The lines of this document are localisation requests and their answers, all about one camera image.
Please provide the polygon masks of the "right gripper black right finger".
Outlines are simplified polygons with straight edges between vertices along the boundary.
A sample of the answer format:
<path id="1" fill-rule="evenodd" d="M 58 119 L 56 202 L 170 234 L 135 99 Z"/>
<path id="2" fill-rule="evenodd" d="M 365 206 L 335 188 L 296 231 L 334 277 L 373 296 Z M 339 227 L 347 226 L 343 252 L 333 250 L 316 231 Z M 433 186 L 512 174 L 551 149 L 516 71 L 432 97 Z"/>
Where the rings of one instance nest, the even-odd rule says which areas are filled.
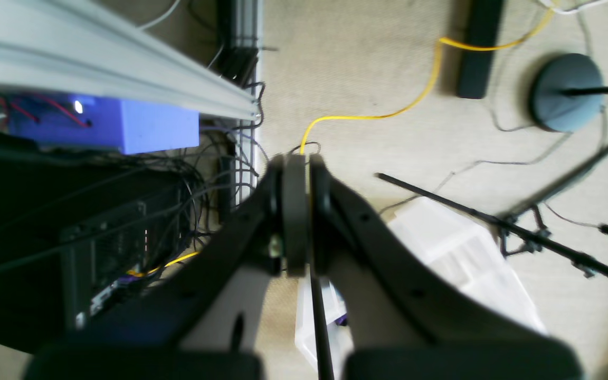
<path id="1" fill-rule="evenodd" d="M 309 163 L 312 272 L 345 301 L 344 379 L 581 379 L 563 342 L 463 295 L 420 262 L 321 155 Z"/>

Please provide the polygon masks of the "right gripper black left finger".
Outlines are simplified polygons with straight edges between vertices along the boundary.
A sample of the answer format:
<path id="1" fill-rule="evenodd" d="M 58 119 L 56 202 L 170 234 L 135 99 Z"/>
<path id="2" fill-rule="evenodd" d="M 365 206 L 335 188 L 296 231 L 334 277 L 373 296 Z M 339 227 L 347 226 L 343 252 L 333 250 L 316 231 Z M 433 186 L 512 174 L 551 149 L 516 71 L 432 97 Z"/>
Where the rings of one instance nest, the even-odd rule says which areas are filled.
<path id="1" fill-rule="evenodd" d="M 306 271 L 306 159 L 278 155 L 193 261 L 147 295 L 36 354 L 26 379 L 264 379 L 263 300 Z"/>

